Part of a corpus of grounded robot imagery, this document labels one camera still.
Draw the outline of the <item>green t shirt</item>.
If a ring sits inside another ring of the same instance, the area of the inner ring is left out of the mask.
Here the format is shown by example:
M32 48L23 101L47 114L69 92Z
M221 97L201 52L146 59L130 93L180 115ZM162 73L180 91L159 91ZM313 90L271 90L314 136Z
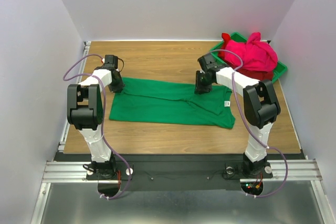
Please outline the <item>green t shirt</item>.
M112 121L234 127L232 92L225 86L196 94L192 84L136 78L123 81L124 89L113 98Z

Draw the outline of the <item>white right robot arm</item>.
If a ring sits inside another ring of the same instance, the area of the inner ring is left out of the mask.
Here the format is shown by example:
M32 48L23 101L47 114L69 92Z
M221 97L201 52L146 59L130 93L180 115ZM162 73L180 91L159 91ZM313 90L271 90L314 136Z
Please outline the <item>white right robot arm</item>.
M209 93L216 83L230 88L235 99L238 94L242 96L244 107L238 105L238 110L249 138L241 170L244 175L253 177L267 165L269 133L281 108L272 81L260 81L239 73L243 61L238 60L238 67L233 69L226 63L218 63L210 52L198 58L201 70L196 72L195 93Z

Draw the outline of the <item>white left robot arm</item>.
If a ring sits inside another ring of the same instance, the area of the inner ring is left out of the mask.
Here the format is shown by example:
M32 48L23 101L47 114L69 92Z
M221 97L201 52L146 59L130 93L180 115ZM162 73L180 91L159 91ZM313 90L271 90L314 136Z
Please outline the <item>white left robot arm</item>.
M110 180L121 178L117 170L114 153L104 140L103 122L105 117L106 87L112 93L120 93L124 83L118 68L123 61L115 55L101 58L102 65L96 67L86 80L70 84L67 88L67 121L73 125L86 141L91 163L84 164L89 179Z

